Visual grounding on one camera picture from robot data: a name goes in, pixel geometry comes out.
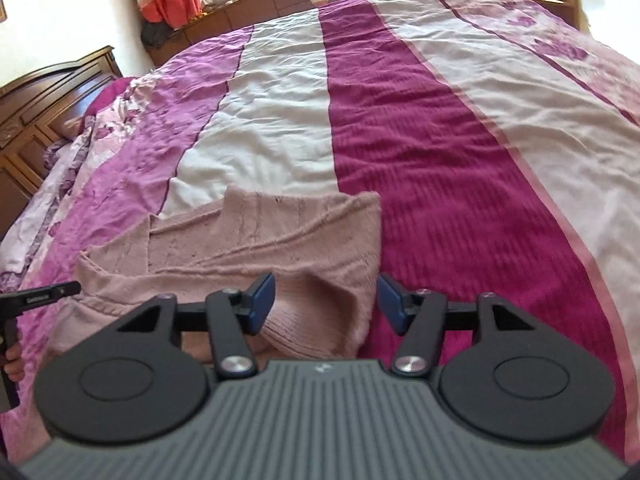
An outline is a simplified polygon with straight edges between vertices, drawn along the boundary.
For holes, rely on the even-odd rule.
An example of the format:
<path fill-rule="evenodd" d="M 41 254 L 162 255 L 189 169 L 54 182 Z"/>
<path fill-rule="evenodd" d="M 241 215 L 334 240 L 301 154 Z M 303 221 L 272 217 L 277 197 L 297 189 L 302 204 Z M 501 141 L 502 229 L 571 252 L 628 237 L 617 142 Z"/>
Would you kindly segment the person's left hand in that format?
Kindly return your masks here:
<path fill-rule="evenodd" d="M 25 363 L 22 353 L 21 341 L 17 341 L 6 350 L 4 355 L 3 371 L 11 382 L 20 382 L 25 377 Z"/>

